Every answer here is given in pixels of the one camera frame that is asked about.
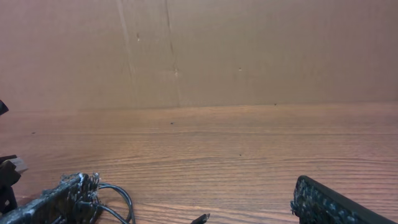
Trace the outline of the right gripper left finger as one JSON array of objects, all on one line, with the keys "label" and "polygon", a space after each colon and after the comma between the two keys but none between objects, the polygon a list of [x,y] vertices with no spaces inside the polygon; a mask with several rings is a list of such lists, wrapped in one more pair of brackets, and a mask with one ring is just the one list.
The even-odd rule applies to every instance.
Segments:
[{"label": "right gripper left finger", "polygon": [[98,173],[64,175],[55,188],[3,215],[1,224],[95,223],[100,216],[99,183]]}]

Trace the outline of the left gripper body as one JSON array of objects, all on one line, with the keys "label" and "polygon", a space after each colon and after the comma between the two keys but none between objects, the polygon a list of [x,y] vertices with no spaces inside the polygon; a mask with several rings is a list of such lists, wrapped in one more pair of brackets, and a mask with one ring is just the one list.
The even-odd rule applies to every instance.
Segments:
[{"label": "left gripper body", "polygon": [[12,186],[27,169],[25,162],[16,155],[1,157],[1,215],[17,208]]}]

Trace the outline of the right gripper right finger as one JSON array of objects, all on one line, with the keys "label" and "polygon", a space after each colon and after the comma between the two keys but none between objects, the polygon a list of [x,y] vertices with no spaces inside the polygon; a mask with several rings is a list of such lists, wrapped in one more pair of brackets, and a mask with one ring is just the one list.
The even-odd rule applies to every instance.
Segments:
[{"label": "right gripper right finger", "polygon": [[290,207],[300,224],[397,224],[306,175],[298,177]]}]

